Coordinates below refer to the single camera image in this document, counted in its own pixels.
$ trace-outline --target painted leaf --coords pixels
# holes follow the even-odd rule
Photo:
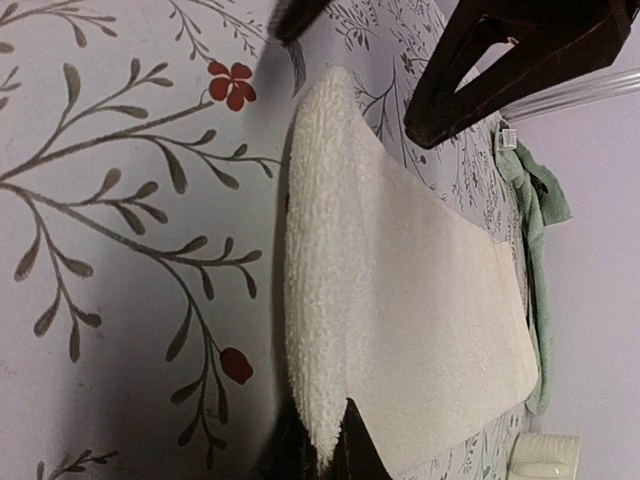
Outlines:
[[[268,178],[273,178],[273,172],[271,171],[271,169],[266,163],[260,163],[260,166],[262,167],[262,169],[264,170],[264,173],[267,175]]]
[[[204,247],[208,242],[209,240],[207,239],[207,237],[205,237],[204,235],[200,235],[191,240],[180,250],[176,250],[173,253],[175,253],[176,255],[184,255],[185,253],[195,252],[196,250],[200,250],[202,247]]]
[[[73,314],[82,321],[85,325],[91,328],[98,328],[102,325],[102,318],[97,313],[87,313],[80,310],[75,305],[71,306],[71,311]]]
[[[229,401],[227,400],[227,391],[222,384],[220,375],[217,375],[216,373],[215,377],[216,384],[218,385],[218,419],[222,425],[227,425],[229,423]]]
[[[179,447],[184,447],[187,443],[191,441],[191,438],[193,437],[193,434],[196,431],[196,427],[198,426],[198,418],[199,417],[196,415],[196,417],[191,421],[189,425],[187,425],[187,428],[185,428],[184,431],[178,437]]]
[[[232,158],[239,158],[239,157],[243,156],[245,153],[247,153],[247,150],[249,150],[249,146],[246,143],[243,143],[238,148],[236,148],[236,151],[233,152],[233,155],[231,155],[231,157]]]
[[[73,327],[71,327],[69,358],[73,363],[76,363],[80,358],[80,329],[78,328],[78,322],[73,322]]]
[[[71,107],[73,107],[80,96],[80,75],[78,74],[76,67],[70,63],[65,63],[63,70],[64,78],[67,82],[67,94],[69,98],[67,110],[71,110]]]
[[[234,244],[233,238],[227,237],[227,239],[224,241],[223,257],[228,257],[229,256],[229,254],[233,250],[233,244]]]
[[[11,79],[16,75],[16,73],[18,73],[18,70],[19,70],[19,69],[20,69],[20,67],[18,67],[18,66],[13,67],[13,68],[11,69],[11,71],[9,72],[9,76],[8,76],[8,77],[7,77],[7,79],[5,80],[5,83],[9,83],[9,82],[11,81]]]
[[[234,382],[244,385],[253,376],[253,367],[237,348],[228,347],[220,353],[222,371]]]
[[[209,441],[216,447],[218,450],[226,450],[228,447],[227,442],[217,437],[209,437]]]
[[[134,233],[136,233],[137,235],[144,235],[144,233],[146,232],[144,224],[135,213],[120,204],[114,203],[113,206],[116,210],[118,210],[118,213],[122,215],[122,218],[124,218],[125,222],[127,222]]]
[[[138,207],[151,215],[156,221],[162,223],[163,225],[169,221],[169,217],[166,213],[156,207],[152,207],[151,205],[147,205],[145,203],[137,203]]]
[[[204,290],[204,294],[206,295],[208,300],[213,300],[213,298],[215,297],[215,293],[213,291],[213,283],[211,283],[211,277],[204,268],[200,269],[200,276],[202,277],[202,289]]]
[[[130,66],[131,74],[129,75],[129,85],[135,82],[140,76],[140,59],[133,58]]]
[[[258,287],[256,286],[256,281],[247,270],[245,270],[244,268],[241,268],[240,270],[242,271],[244,279],[247,282],[247,290],[249,291],[249,296],[251,298],[256,298],[258,296]]]
[[[89,278],[93,275],[93,267],[82,260],[65,257],[60,252],[58,252],[58,258],[67,267],[67,270],[81,278]]]
[[[80,48],[84,48],[87,46],[87,37],[84,36],[80,27],[78,27],[75,23],[71,23],[73,27],[73,35],[76,37],[76,43]]]
[[[92,450],[90,448],[87,448],[84,452],[80,454],[80,456],[78,457],[78,461],[82,461],[89,458],[91,453],[93,453]]]
[[[211,470],[213,468],[213,445],[209,445],[209,449],[207,450],[207,469]]]
[[[240,260],[238,260],[238,262],[240,262],[240,263],[255,262],[257,260],[260,260],[260,258],[262,258],[262,251],[261,250],[253,250],[253,251],[247,253]]]
[[[171,403],[173,403],[174,405],[180,405],[184,403],[185,400],[187,400],[196,392],[196,390],[198,390],[198,387],[201,383],[202,379],[199,378],[195,382],[176,390],[175,392],[173,392],[173,395],[171,395]]]
[[[116,32],[114,32],[113,30],[111,30],[110,28],[107,27],[100,27],[100,30],[102,30],[102,33],[104,33],[105,35],[109,35],[110,37],[117,37],[118,34]]]
[[[29,276],[31,269],[33,268],[33,264],[36,261],[38,256],[38,250],[40,249],[40,229],[36,233],[36,238],[33,240],[33,243],[29,247],[29,250],[24,254],[20,262],[18,263],[18,268],[16,268],[15,273],[13,274],[13,279],[16,282],[21,282],[25,278]]]
[[[151,69],[151,71],[149,71],[149,73],[147,73],[147,78],[148,77],[153,77],[154,75],[157,75],[158,73],[160,73],[161,71],[163,71],[165,68],[167,68],[169,66],[169,64],[167,62],[162,62],[159,63],[158,65],[156,65],[155,67],[153,67]]]
[[[171,176],[173,188],[177,193],[182,195],[187,190],[187,177],[184,174],[182,165],[180,165],[180,161],[171,150],[169,150],[161,143],[158,144],[158,146],[162,150],[162,153],[167,160],[167,166],[169,167],[169,175]]]
[[[122,172],[118,168],[110,169],[107,174],[104,176],[104,180],[102,181],[102,186],[100,190],[92,197],[92,200],[97,200],[102,197],[105,193],[111,190],[113,187],[117,185],[122,176]]]
[[[173,361],[182,350],[182,347],[184,347],[184,344],[187,341],[187,335],[189,334],[190,323],[191,323],[191,304],[189,304],[189,307],[187,308],[187,314],[185,315],[184,320],[180,325],[180,328],[176,332],[175,337],[173,337],[173,340],[171,340],[171,344],[167,349],[167,354],[165,356],[165,360],[167,362]]]
[[[147,182],[138,189],[138,191],[133,195],[132,198],[140,200],[143,198],[147,198],[149,195],[157,191],[158,184],[156,182]]]
[[[4,20],[5,18],[9,18],[16,10],[18,9],[18,3],[13,2],[7,5],[7,8],[4,9],[2,16],[0,16],[0,20]]]
[[[195,142],[193,142],[191,144],[191,146],[198,147],[200,145],[205,145],[205,144],[211,142],[214,138],[216,138],[217,134],[218,134],[218,132],[216,132],[213,129],[207,130],[206,132],[204,132],[204,135],[202,135],[202,137],[200,137],[199,140],[196,140]]]
[[[33,326],[33,333],[35,333],[36,337],[42,337],[53,322],[53,319],[58,313],[58,307],[60,306],[60,291],[56,293],[56,298],[53,303],[45,310],[45,312],[40,316],[36,324]]]
[[[13,51],[13,45],[7,42],[0,42],[0,53],[11,53]]]
[[[220,180],[224,185],[229,187],[231,190],[237,190],[238,188],[240,188],[240,183],[238,183],[238,180],[236,180],[234,177],[232,177],[227,173],[222,172],[221,170],[214,167],[212,164],[209,164],[209,167],[211,168],[211,170],[213,170],[213,173],[216,174],[216,177],[218,177],[218,180]]]
[[[103,110],[109,110],[112,112],[124,113],[133,118],[147,118],[149,112],[142,107],[134,107],[132,105],[114,105],[112,107],[104,107]]]
[[[102,455],[101,457],[94,457],[93,458],[93,463],[97,463],[99,465],[106,465],[107,461],[110,458],[118,456],[118,453],[119,452],[117,450],[114,450],[113,452],[109,452],[109,453],[107,453],[105,455]]]
[[[166,77],[150,78],[149,82],[160,87],[173,87],[173,82]]]

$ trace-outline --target wallpaper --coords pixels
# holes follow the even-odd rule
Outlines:
[[[497,117],[429,152],[402,132],[436,4],[335,1],[286,49],[272,7],[0,2],[3,478],[257,478],[287,399],[290,124],[329,64],[398,162],[511,242],[525,293]],[[504,480],[526,421],[519,406],[404,480]]]

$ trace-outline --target white wall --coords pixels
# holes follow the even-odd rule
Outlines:
[[[445,13],[454,1],[443,0]],[[639,28],[607,73],[640,67]],[[640,95],[517,124],[574,219],[547,234],[553,403],[536,422],[579,434],[581,480],[640,471]]]

